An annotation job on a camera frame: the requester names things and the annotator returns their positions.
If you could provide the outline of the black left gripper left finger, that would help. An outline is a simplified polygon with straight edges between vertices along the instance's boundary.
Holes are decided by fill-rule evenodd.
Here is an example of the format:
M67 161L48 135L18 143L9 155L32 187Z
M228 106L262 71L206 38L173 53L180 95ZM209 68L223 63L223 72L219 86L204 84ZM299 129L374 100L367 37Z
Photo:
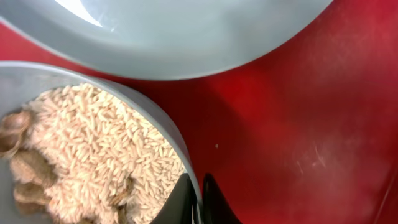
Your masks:
M184 173L180 176L164 206L150 224L192 224L192 207L196 201L192 182L189 175Z

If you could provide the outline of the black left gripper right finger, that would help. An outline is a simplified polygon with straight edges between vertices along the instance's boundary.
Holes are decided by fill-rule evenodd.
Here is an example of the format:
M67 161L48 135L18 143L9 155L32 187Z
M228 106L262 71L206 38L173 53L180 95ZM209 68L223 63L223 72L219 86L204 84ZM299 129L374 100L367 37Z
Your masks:
M203 214L205 224L242 224L209 173L203 179Z

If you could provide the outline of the rice and peanut leftovers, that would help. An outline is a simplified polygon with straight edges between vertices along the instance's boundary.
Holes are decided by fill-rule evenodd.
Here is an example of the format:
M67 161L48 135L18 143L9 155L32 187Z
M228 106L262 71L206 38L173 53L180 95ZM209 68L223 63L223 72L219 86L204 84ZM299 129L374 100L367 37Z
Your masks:
M45 91L1 120L1 156L23 215L149 223L185 166L145 117L88 83Z

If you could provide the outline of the light blue bowl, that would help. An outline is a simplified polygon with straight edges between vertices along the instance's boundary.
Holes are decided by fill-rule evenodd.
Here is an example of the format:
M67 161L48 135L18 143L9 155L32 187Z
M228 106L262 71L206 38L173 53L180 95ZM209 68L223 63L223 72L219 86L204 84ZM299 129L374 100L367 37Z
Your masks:
M189 175L193 185L197 200L192 207L193 223L204 223L200 184L194 173L185 141L168 114L142 93L110 80L89 77L60 67L6 60L1 62L1 116L15 113L23 103L36 98L44 91L80 83L90 83L117 96L138 110L164 135L181 158L185 173Z

